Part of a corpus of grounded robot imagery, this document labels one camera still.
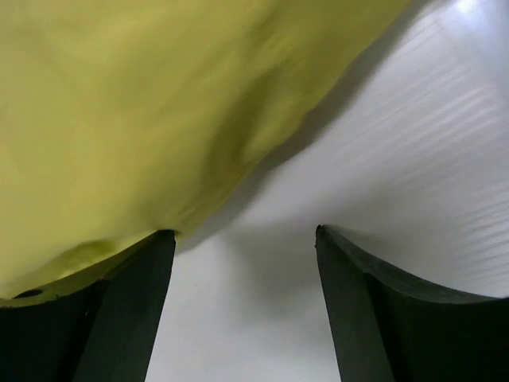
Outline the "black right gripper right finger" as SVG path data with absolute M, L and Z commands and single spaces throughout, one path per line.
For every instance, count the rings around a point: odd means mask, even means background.
M 315 248 L 341 380 L 507 380 L 506 298 L 421 279 L 326 225 Z

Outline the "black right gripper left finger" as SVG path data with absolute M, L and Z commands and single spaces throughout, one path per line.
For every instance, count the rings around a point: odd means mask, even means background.
M 172 273 L 160 231 L 1 301 L 3 381 L 144 381 Z

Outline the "yellow trousers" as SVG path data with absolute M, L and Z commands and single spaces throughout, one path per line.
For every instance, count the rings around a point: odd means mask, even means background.
M 405 1 L 4 1 L 1 296 L 188 234 Z

